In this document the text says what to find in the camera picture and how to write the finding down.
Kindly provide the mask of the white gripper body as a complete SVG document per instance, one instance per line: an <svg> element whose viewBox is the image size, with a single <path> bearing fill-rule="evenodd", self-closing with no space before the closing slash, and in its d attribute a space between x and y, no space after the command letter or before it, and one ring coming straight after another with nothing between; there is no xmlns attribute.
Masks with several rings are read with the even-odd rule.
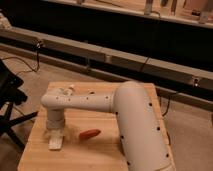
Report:
<svg viewBox="0 0 213 171"><path fill-rule="evenodd" d="M46 120L45 136L49 137L52 131L62 130L65 127L65 117L48 115Z"/></svg>

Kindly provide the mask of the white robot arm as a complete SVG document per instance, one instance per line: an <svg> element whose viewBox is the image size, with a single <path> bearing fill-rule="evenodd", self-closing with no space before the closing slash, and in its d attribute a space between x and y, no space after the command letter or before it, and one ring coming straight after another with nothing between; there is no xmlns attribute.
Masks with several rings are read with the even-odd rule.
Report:
<svg viewBox="0 0 213 171"><path fill-rule="evenodd" d="M109 93L82 95L55 89L44 94L41 103L47 109L47 129L65 126L66 108L115 114L129 171L175 171L154 105L142 84L127 81Z"/></svg>

